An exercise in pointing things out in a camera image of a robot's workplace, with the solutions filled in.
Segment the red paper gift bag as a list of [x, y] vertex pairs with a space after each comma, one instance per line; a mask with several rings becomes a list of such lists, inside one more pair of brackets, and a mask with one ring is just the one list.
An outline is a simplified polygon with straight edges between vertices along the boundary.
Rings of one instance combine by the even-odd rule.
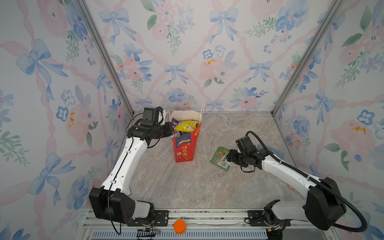
[[194, 160], [198, 138], [203, 123], [203, 113], [205, 106], [202, 106], [200, 112], [196, 111], [173, 111], [170, 114], [170, 120], [178, 121], [179, 123], [183, 121], [197, 121], [198, 124], [191, 132], [185, 132], [184, 134], [172, 135], [173, 147], [174, 147], [174, 156], [176, 163], [190, 162]]

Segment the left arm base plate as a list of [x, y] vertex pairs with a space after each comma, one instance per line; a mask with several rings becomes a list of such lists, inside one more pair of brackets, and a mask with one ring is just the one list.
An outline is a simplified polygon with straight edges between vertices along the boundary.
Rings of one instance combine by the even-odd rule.
[[169, 221], [168, 210], [154, 210], [146, 218], [131, 219], [128, 227], [167, 227]]

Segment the yellow snack packet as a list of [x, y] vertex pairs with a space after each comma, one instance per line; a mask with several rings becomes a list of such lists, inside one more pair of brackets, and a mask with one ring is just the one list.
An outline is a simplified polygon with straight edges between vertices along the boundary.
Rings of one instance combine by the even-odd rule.
[[193, 132], [198, 126], [200, 125], [199, 121], [195, 120], [185, 120], [179, 122], [174, 130], [179, 131], [179, 132], [184, 132], [184, 133], [191, 133]]

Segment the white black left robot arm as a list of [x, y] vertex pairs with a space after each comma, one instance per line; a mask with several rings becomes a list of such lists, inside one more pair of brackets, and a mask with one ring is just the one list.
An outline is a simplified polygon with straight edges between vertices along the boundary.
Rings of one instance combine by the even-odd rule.
[[128, 130], [124, 149], [111, 173], [99, 188], [93, 187], [89, 193], [96, 218], [127, 225], [150, 225], [154, 222], [154, 204], [131, 199], [130, 183], [151, 140], [160, 140], [172, 134], [171, 122], [153, 126], [134, 125]]

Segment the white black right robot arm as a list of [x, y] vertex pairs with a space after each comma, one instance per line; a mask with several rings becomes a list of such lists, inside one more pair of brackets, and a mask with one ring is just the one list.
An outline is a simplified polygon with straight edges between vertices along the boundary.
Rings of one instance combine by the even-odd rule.
[[340, 191], [335, 181], [320, 179], [304, 172], [300, 173], [294, 166], [274, 154], [270, 155], [264, 149], [252, 154], [230, 150], [227, 160], [242, 168], [253, 166], [256, 169], [264, 170], [289, 184], [305, 197], [305, 200], [301, 202], [273, 200], [267, 204], [261, 219], [269, 226], [276, 226], [285, 220], [297, 220], [310, 222], [318, 229], [325, 231], [347, 212], [346, 205], [340, 199], [322, 189], [310, 178], [338, 194]]

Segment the pink Fox's candy packet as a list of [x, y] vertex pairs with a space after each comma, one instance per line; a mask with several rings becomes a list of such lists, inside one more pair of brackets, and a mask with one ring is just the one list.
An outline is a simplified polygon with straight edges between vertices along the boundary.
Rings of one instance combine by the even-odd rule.
[[172, 118], [172, 127], [173, 127], [173, 131], [175, 132], [175, 127], [179, 124], [179, 121], [177, 121], [176, 119]]

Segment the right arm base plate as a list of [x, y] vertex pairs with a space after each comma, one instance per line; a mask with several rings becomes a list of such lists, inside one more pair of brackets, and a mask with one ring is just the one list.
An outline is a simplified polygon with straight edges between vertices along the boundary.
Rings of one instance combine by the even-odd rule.
[[267, 228], [282, 228], [290, 227], [291, 221], [274, 219], [270, 214], [265, 216], [264, 210], [247, 211], [248, 216], [245, 218], [245, 223], [251, 227], [267, 227]]

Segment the small green packet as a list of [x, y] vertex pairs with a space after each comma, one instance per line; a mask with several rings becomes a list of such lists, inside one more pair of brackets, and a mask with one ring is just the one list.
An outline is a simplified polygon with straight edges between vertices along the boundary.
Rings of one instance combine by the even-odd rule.
[[213, 157], [211, 158], [210, 162], [223, 170], [228, 171], [231, 166], [231, 162], [228, 162], [227, 155], [229, 153], [229, 149], [224, 147], [218, 147], [215, 151]]

